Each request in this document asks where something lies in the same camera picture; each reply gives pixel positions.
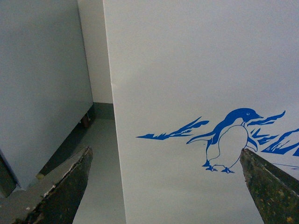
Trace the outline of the left gripper dark worn left finger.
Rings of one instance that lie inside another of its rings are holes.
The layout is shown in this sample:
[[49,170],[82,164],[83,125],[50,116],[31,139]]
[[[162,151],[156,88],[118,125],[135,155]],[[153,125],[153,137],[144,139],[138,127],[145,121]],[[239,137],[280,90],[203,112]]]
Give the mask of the left gripper dark worn left finger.
[[93,160],[85,147],[34,186],[0,201],[2,224],[71,224],[88,183]]

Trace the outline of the left gripper dark worn right finger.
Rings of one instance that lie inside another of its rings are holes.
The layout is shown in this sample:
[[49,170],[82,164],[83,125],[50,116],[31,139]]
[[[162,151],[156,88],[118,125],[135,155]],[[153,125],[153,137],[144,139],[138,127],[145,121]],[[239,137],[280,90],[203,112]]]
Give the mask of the left gripper dark worn right finger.
[[265,224],[299,222],[299,181],[249,149],[240,154],[246,186]]

